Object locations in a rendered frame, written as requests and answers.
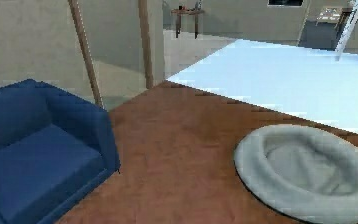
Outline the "small brown wooden table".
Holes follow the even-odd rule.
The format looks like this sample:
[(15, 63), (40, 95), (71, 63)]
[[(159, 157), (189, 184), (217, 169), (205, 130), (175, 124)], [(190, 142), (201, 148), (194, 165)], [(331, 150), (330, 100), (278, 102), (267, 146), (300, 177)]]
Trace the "small brown wooden table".
[(179, 9), (172, 9), (172, 14), (176, 15), (175, 20), (175, 37), (178, 38), (181, 32), (181, 24), (182, 24), (182, 16), (183, 15), (190, 15), (194, 18), (194, 38), (197, 38), (199, 35), (199, 16), (204, 13), (202, 9), (186, 9), (186, 8), (179, 8)]

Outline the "pale wooden table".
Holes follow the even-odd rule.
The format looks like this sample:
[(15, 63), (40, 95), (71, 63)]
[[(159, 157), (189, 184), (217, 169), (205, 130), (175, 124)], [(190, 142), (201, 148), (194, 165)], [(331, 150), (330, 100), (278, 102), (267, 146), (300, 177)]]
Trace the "pale wooden table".
[(338, 25), (343, 8), (340, 6), (323, 6), (316, 18), (315, 25), (319, 23), (330, 23)]

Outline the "grey round floor cushion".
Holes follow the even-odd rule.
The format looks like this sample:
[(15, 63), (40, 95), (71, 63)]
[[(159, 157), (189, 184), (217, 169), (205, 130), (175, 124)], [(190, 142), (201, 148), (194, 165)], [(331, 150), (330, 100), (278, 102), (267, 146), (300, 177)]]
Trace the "grey round floor cushion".
[(314, 224), (358, 224), (358, 147), (321, 129), (258, 128), (234, 150), (236, 171), (264, 204)]

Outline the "dark framed wall picture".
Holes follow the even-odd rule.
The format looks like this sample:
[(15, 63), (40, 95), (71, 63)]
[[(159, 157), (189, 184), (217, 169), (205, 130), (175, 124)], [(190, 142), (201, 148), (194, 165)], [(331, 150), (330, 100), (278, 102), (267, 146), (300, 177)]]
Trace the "dark framed wall picture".
[(268, 0), (268, 6), (300, 7), (304, 0)]

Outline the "brown wooden door frame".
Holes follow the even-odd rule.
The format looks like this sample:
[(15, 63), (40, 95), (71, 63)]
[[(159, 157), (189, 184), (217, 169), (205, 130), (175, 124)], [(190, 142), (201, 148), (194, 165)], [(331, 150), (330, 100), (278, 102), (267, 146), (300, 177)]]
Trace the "brown wooden door frame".
[[(94, 71), (92, 56), (88, 45), (87, 35), (85, 32), (85, 27), (84, 27), (79, 3), (78, 0), (67, 0), (67, 1), (69, 3), (71, 16), (74, 22), (75, 31), (78, 37), (82, 57), (85, 63), (85, 68), (89, 78), (95, 104), (98, 105), (99, 107), (102, 107), (103, 101), (101, 98), (98, 82)], [(139, 13), (141, 40), (142, 40), (142, 48), (143, 48), (145, 86), (147, 89), (150, 89), (154, 86), (154, 77), (152, 71), (147, 0), (138, 0), (138, 13)]]

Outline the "blue sofa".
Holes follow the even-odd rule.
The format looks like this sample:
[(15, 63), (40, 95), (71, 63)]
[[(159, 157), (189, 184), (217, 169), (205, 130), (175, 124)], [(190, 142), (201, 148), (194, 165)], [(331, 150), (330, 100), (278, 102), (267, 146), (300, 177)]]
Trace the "blue sofa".
[(0, 87), (0, 224), (53, 224), (119, 168), (107, 111), (33, 79)]

